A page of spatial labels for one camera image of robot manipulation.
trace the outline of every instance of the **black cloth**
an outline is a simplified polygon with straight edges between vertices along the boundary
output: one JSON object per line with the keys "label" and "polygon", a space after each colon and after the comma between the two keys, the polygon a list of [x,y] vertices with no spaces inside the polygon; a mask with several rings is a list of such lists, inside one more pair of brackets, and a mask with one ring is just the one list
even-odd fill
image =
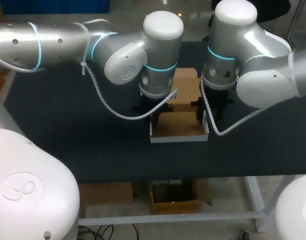
{"label": "black cloth", "polygon": [[[184,42],[178,67],[201,74],[206,43]],[[108,104],[131,115],[140,102],[139,77],[113,85],[91,64]],[[254,109],[231,91],[220,130]],[[80,183],[203,177],[306,174],[306,97],[255,116],[224,136],[212,127],[208,142],[149,143],[141,121],[117,118],[101,104],[78,64],[17,73],[5,105],[36,145],[57,157]]]}

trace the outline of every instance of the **cable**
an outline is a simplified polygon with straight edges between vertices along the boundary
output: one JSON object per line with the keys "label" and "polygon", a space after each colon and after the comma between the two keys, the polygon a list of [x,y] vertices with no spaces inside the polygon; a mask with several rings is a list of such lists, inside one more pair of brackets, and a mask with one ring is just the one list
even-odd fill
{"label": "cable", "polygon": [[86,227],[86,226],[83,226],[83,225],[79,225],[78,227],[79,228],[80,227],[85,228],[85,229],[87,229],[87,231],[79,232],[79,233],[77,233],[77,236],[82,235],[82,234],[92,234],[93,237],[94,237],[94,240],[97,240],[97,237],[99,237],[99,239],[101,239],[101,240],[104,240],[102,235],[100,235],[98,232],[94,232],[89,227]]}
{"label": "cable", "polygon": [[118,112],[114,111],[107,103],[106,101],[104,100],[102,94],[101,94],[101,91],[99,90],[99,87],[98,87],[98,84],[97,84],[97,81],[96,81],[96,78],[92,72],[92,70],[89,68],[88,65],[86,65],[86,69],[89,73],[89,75],[91,76],[92,80],[93,80],[93,83],[94,83],[94,86],[96,88],[96,91],[97,91],[97,94],[98,94],[98,97],[99,99],[102,101],[102,103],[104,104],[104,106],[114,115],[116,115],[117,117],[120,117],[121,119],[126,119],[126,120],[140,120],[140,119],[143,119],[143,118],[146,118],[148,117],[149,115],[151,115],[152,113],[154,113],[156,110],[158,110],[161,106],[163,106],[171,97],[173,97],[174,95],[177,94],[177,89],[175,89],[170,95],[168,95],[163,101],[161,101],[158,105],[156,105],[156,107],[154,107],[153,109],[151,109],[149,112],[143,114],[143,115],[140,115],[140,116],[124,116],[124,115],[121,115],[119,114]]}
{"label": "cable", "polygon": [[133,227],[135,229],[135,232],[136,232],[136,240],[139,240],[139,235],[138,235],[137,228],[136,228],[135,224],[132,223],[132,225],[133,225]]}
{"label": "cable", "polygon": [[[139,234],[138,234],[138,230],[137,230],[135,224],[132,223],[132,226],[134,227],[135,232],[136,232],[136,240],[139,240]],[[79,228],[80,228],[80,227],[81,227],[81,228],[85,228],[87,231],[81,231],[81,232],[77,233],[77,236],[82,235],[82,234],[92,234],[92,235],[94,236],[94,240],[100,240],[100,239],[101,239],[101,240],[105,240],[103,236],[104,236],[104,233],[106,232],[106,230],[107,230],[109,227],[112,227],[112,232],[111,232],[111,234],[109,235],[108,240],[110,240],[110,239],[112,238],[113,233],[114,233],[114,225],[112,225],[112,224],[108,225],[108,226],[104,229],[104,231],[103,231],[102,233],[100,233],[100,230],[102,229],[103,225],[101,225],[101,226],[98,228],[97,232],[95,232],[95,231],[91,230],[90,228],[88,228],[88,227],[86,227],[86,226],[83,226],[83,225],[79,225],[78,227],[79,227]]]}
{"label": "cable", "polygon": [[[100,229],[102,228],[103,225],[101,225],[97,231],[97,233],[99,233]],[[111,231],[111,234],[109,235],[108,237],[108,240],[110,240],[112,238],[112,235],[113,235],[113,232],[114,232],[114,225],[108,225],[105,230],[103,231],[103,233],[101,234],[101,236],[104,236],[104,233],[106,232],[106,230],[109,228],[109,227],[112,227],[112,231]]]}
{"label": "cable", "polygon": [[85,25],[80,24],[79,22],[75,22],[74,24],[77,24],[77,25],[81,26],[82,29],[84,30],[84,32],[85,32],[86,35],[87,35],[87,44],[86,44],[84,56],[83,56],[82,61],[80,62],[81,66],[82,66],[82,75],[85,75],[86,58],[87,58],[89,46],[90,46],[90,44],[91,44],[91,36],[90,36],[90,34],[89,34],[88,28],[87,28]]}
{"label": "cable", "polygon": [[246,120],[254,117],[255,115],[259,114],[260,112],[264,111],[267,109],[267,107],[265,108],[260,108],[254,112],[252,112],[251,114],[247,115],[246,117],[243,117],[241,120],[239,120],[238,122],[234,123],[232,126],[230,126],[229,128],[227,128],[226,130],[224,131],[219,131],[216,127],[216,124],[215,124],[215,121],[214,121],[214,118],[213,118],[213,114],[212,114],[212,111],[211,111],[211,108],[208,104],[208,100],[207,100],[207,97],[206,97],[206,93],[205,93],[205,90],[204,90],[204,84],[203,84],[203,79],[202,79],[202,75],[201,75],[201,91],[202,91],[202,95],[203,95],[203,99],[204,99],[204,102],[205,102],[205,105],[206,105],[206,108],[207,108],[207,112],[208,112],[208,115],[209,115],[209,118],[211,120],[211,123],[212,123],[212,126],[213,126],[213,129],[215,131],[215,133],[219,136],[223,136],[225,134],[227,134],[228,132],[230,132],[231,130],[233,130],[234,128],[236,128],[237,126],[241,125],[243,122],[245,122]]}
{"label": "cable", "polygon": [[17,66],[11,65],[8,62],[5,62],[4,60],[1,60],[1,59],[0,59],[0,65],[8,68],[10,70],[14,70],[14,71],[17,71],[17,72],[20,72],[20,73],[35,73],[35,72],[44,70],[44,68],[25,69],[25,68],[17,67]]}

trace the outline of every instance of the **black wire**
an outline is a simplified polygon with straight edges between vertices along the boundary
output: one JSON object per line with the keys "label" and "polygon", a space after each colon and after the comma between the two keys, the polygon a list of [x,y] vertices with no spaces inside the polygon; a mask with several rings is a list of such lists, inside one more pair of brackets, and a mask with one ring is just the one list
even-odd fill
{"label": "black wire", "polygon": [[[132,226],[134,227],[135,232],[136,232],[136,240],[139,240],[139,234],[138,234],[138,231],[137,231],[137,228],[136,228],[135,224],[132,223]],[[100,233],[100,230],[102,229],[103,225],[101,225],[101,226],[98,228],[97,232],[95,232],[95,231],[91,230],[90,228],[88,228],[88,227],[86,227],[86,226],[83,226],[83,225],[79,225],[78,227],[79,227],[79,228],[80,228],[80,227],[81,227],[81,228],[85,228],[85,229],[87,230],[87,231],[81,231],[81,232],[77,233],[78,236],[79,236],[79,235],[82,235],[82,234],[92,234],[92,235],[94,236],[94,240],[105,240],[105,239],[103,238],[103,235],[104,235],[104,233],[107,231],[107,229],[108,229],[109,227],[112,227],[112,231],[111,231],[111,234],[110,234],[109,237],[108,237],[108,240],[110,240],[110,239],[112,238],[113,232],[114,232],[114,225],[108,225],[108,226],[104,229],[103,233]]]}
{"label": "black wire", "polygon": [[99,231],[102,229],[103,225],[101,225],[98,230],[97,230],[97,233],[99,234]]}
{"label": "black wire", "polygon": [[132,223],[132,225],[133,225],[133,227],[135,229],[135,232],[136,232],[136,239],[139,240],[139,235],[138,235],[137,228],[136,228],[135,224]]}
{"label": "black wire", "polygon": [[112,237],[112,235],[113,235],[113,232],[114,232],[114,225],[108,225],[106,228],[105,228],[105,230],[103,231],[103,233],[101,234],[102,236],[104,236],[104,233],[106,232],[106,230],[109,228],[109,227],[112,227],[112,231],[111,231],[111,234],[109,235],[109,237],[108,237],[108,240],[110,240],[111,239],[111,237]]}
{"label": "black wire", "polygon": [[101,239],[101,240],[104,240],[104,238],[103,238],[102,235],[100,235],[98,232],[94,232],[94,231],[91,230],[89,227],[82,226],[82,225],[79,225],[78,227],[79,227],[79,228],[81,227],[81,228],[87,229],[87,231],[82,231],[82,232],[77,233],[78,236],[79,236],[79,235],[82,235],[82,234],[92,234],[92,235],[94,236],[94,240],[97,240],[97,237],[98,237],[99,240],[100,240],[100,239]]}

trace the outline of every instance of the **white cable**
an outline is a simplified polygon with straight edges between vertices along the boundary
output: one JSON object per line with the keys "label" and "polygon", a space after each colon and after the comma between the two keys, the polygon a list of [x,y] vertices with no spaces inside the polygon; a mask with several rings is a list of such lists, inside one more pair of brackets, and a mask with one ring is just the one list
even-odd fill
{"label": "white cable", "polygon": [[87,58],[87,54],[88,54],[88,49],[89,49],[89,45],[91,44],[91,37],[88,31],[88,28],[85,27],[85,25],[80,24],[79,22],[75,22],[74,24],[77,24],[79,26],[81,26],[84,30],[84,32],[87,34],[87,45],[85,48],[85,53],[83,56],[83,60],[80,62],[81,66],[82,66],[82,75],[85,75],[85,66],[86,66],[86,58]]}
{"label": "white cable", "polygon": [[91,76],[92,80],[93,80],[93,83],[94,83],[94,86],[96,88],[96,91],[97,91],[97,94],[98,94],[98,97],[99,99],[102,101],[102,103],[104,104],[104,106],[114,115],[120,117],[121,119],[126,119],[126,120],[139,120],[139,119],[143,119],[143,118],[146,118],[148,117],[149,115],[151,115],[152,113],[154,113],[156,110],[158,110],[161,106],[163,106],[163,104],[165,104],[171,97],[175,96],[177,94],[177,89],[175,89],[170,95],[168,95],[163,101],[161,101],[158,105],[156,105],[156,107],[154,107],[153,109],[151,109],[149,112],[143,114],[143,115],[140,115],[140,116],[124,116],[124,115],[121,115],[119,114],[118,112],[114,111],[107,103],[106,101],[104,100],[102,94],[101,94],[101,91],[99,90],[99,87],[97,85],[97,81],[96,81],[96,78],[92,72],[92,70],[89,68],[88,65],[85,66],[89,75]]}
{"label": "white cable", "polygon": [[260,112],[264,111],[265,109],[267,109],[267,107],[265,108],[260,108],[254,112],[252,112],[251,114],[247,115],[246,117],[243,117],[240,121],[234,123],[232,126],[230,126],[229,128],[227,128],[226,130],[224,131],[219,131],[216,127],[216,124],[215,124],[215,121],[214,121],[214,118],[213,118],[213,114],[212,114],[212,111],[211,111],[211,108],[208,104],[208,100],[207,100],[207,97],[206,97],[206,94],[205,94],[205,90],[204,90],[204,84],[203,84],[203,79],[202,79],[202,75],[201,75],[201,91],[202,91],[202,95],[203,95],[203,99],[204,99],[204,102],[205,102],[205,105],[206,105],[206,108],[207,108],[207,112],[208,112],[208,115],[209,115],[209,118],[211,120],[211,123],[212,123],[212,126],[213,126],[213,129],[215,131],[215,133],[219,136],[223,136],[225,134],[227,134],[229,131],[233,130],[234,128],[236,128],[237,126],[241,125],[243,122],[245,122],[246,120],[250,119],[251,117],[254,117],[255,115],[259,114]]}
{"label": "white cable", "polygon": [[20,72],[20,73],[35,73],[35,72],[44,70],[44,68],[25,69],[25,68],[17,67],[17,66],[11,65],[8,62],[5,62],[4,60],[1,60],[1,59],[0,59],[0,65],[3,66],[3,67],[6,67],[8,69]]}

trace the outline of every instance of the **robot arm screw hole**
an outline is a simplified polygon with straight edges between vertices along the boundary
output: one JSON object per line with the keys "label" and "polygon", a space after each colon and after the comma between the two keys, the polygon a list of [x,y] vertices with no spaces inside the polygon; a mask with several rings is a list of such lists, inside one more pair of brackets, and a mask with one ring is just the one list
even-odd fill
{"label": "robot arm screw hole", "polygon": [[50,240],[52,238],[52,234],[49,231],[44,232],[44,239]]}

